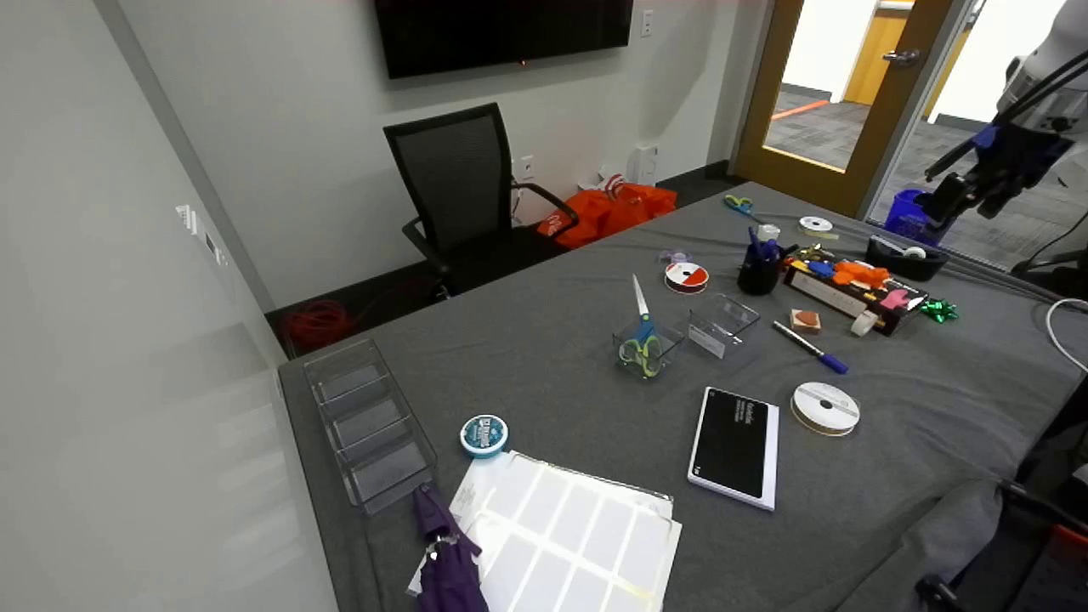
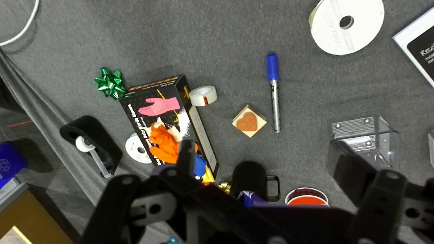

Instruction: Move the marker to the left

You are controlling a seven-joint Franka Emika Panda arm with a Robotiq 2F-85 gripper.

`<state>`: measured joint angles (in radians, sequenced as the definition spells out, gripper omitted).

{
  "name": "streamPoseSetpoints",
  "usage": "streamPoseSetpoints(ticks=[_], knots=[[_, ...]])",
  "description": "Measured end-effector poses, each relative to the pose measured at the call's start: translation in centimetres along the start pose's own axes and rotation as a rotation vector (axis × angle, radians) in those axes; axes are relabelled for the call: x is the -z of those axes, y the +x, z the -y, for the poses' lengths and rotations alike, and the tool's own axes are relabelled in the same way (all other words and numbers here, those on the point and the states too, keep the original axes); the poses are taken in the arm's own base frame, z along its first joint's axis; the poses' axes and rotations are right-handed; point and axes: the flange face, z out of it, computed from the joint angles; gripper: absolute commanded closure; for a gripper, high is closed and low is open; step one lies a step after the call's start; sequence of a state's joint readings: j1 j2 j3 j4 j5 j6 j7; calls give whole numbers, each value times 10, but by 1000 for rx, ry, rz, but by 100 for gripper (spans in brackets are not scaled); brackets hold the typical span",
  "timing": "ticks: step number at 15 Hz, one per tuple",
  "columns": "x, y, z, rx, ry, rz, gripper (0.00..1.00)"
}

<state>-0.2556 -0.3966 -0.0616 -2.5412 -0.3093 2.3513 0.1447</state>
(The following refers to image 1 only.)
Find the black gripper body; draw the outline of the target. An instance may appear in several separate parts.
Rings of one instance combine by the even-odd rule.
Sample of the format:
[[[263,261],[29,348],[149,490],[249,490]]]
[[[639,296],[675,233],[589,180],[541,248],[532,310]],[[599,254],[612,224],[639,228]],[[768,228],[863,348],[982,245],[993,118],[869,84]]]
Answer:
[[[926,176],[943,176],[926,199],[926,216],[931,220],[956,220],[974,207],[982,218],[995,218],[1006,201],[1032,186],[1066,150],[1066,136],[990,122],[926,170]]]

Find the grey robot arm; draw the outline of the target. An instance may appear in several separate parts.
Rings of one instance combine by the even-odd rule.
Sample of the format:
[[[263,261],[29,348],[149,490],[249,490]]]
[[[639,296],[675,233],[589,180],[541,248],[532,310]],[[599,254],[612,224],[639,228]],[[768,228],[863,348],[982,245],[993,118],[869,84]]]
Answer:
[[[944,233],[963,212],[995,218],[1088,131],[1088,0],[1065,0],[1048,39],[1006,67],[995,115],[943,153],[926,176],[926,220]]]

